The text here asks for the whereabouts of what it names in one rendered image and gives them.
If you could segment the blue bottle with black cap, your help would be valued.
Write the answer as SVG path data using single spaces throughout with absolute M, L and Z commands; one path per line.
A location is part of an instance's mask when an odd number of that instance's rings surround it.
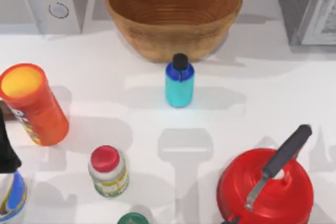
M 187 55 L 177 53 L 165 68 L 165 98 L 175 108 L 188 106 L 193 98 L 195 70 Z

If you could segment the brown woven basket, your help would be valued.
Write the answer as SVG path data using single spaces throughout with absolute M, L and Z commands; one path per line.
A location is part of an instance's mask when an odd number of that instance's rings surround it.
M 219 46 L 243 0 L 105 0 L 125 41 L 143 58 L 171 61 L 183 53 L 199 61 Z

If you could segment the white bottle with red cap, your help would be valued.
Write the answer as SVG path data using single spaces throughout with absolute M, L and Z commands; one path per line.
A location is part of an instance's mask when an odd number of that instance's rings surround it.
M 90 156 L 88 171 L 96 191 L 107 198 L 122 194 L 129 183 L 124 155 L 110 145 L 97 147 Z

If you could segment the green bottle cap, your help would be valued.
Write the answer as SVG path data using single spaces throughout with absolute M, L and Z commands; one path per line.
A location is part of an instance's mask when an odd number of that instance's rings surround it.
M 123 215 L 117 224 L 149 224 L 147 218 L 138 212 L 129 212 Z

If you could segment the orange can with yellow lid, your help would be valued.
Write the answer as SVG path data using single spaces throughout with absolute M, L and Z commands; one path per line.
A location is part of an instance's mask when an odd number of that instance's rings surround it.
M 36 144 L 52 146 L 66 137 L 68 119 L 41 67 L 19 63 L 6 69 L 0 74 L 0 98 Z

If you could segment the round microwave knob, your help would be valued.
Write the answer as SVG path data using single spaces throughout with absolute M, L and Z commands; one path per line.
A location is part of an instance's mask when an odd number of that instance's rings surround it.
M 48 9 L 50 15 L 58 19 L 64 19 L 69 15 L 68 7 L 59 2 L 50 4 Z

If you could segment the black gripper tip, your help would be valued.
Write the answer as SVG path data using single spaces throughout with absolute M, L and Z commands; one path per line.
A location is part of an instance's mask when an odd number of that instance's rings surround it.
M 5 126 L 5 120 L 0 108 L 0 174 L 12 174 L 22 165 L 18 155 L 13 150 Z

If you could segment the pale microwave oven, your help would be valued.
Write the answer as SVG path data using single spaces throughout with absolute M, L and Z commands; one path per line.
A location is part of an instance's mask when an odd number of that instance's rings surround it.
M 69 15 L 50 15 L 49 5 L 62 3 Z M 88 0 L 0 0 L 0 34 L 75 35 L 82 32 Z

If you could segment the white and blue bottle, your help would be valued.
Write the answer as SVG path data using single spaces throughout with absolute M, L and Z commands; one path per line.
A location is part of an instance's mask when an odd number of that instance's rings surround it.
M 21 224 L 28 188 L 19 171 L 0 174 L 0 224 Z

